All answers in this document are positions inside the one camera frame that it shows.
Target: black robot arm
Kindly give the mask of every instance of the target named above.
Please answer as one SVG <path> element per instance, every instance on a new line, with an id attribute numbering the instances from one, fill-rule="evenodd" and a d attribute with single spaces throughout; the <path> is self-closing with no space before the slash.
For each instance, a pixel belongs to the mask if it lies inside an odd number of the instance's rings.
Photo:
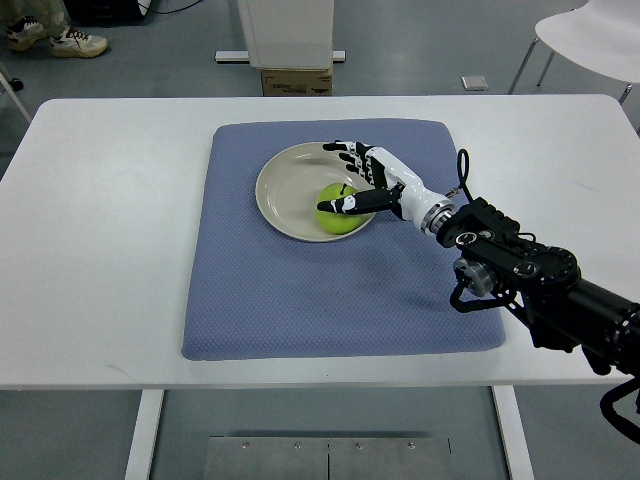
<path id="1" fill-rule="evenodd" d="M 640 386 L 640 305 L 584 280 L 571 252 L 521 233 L 517 222 L 482 198 L 453 214 L 436 239 L 462 253 L 451 295 L 458 311 L 505 306 L 529 329 L 536 347 L 571 352 L 581 345 L 595 373 L 606 375 L 614 366 L 633 375 L 605 395 L 601 408 L 619 431 L 640 443 L 640 429 L 613 409 L 613 402 Z M 463 301 L 465 289 L 493 299 Z"/>

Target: blue mat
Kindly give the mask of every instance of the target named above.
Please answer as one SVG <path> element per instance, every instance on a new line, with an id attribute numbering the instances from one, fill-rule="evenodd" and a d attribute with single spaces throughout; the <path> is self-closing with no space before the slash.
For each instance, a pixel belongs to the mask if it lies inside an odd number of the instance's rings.
<path id="1" fill-rule="evenodd" d="M 437 122 L 367 119 L 228 125 L 213 139 L 182 354 L 190 360 L 409 355 L 482 351 L 505 333 L 497 310 L 448 302 L 455 249 L 379 213 L 329 243 L 275 230 L 255 182 L 278 152 L 306 142 L 381 146 L 427 188 L 457 186 L 456 149 Z"/>

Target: metal floor plate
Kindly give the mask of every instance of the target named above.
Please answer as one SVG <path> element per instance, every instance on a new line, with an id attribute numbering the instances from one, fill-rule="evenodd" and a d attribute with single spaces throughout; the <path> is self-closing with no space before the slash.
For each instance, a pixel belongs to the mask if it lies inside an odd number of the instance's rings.
<path id="1" fill-rule="evenodd" d="M 211 437 L 204 480 L 453 480 L 441 438 Z"/>

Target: cardboard box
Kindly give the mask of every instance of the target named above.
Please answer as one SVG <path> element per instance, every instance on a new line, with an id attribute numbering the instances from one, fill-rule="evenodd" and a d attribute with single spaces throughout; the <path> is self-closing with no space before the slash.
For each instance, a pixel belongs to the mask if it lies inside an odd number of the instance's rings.
<path id="1" fill-rule="evenodd" d="M 329 97 L 333 65 L 328 70 L 261 70 L 265 97 Z"/>

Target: green apple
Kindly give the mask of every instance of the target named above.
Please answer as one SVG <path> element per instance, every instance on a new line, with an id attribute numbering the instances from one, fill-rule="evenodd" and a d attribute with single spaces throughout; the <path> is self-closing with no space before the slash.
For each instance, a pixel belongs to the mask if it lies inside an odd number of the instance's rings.
<path id="1" fill-rule="evenodd" d="M 320 192 L 316 203 L 344 198 L 357 192 L 358 190 L 346 183 L 332 183 Z M 321 212 L 317 209 L 316 218 L 324 230 L 336 235 L 349 233 L 358 228 L 365 221 L 365 217 L 363 215 L 345 215 L 344 213 Z"/>

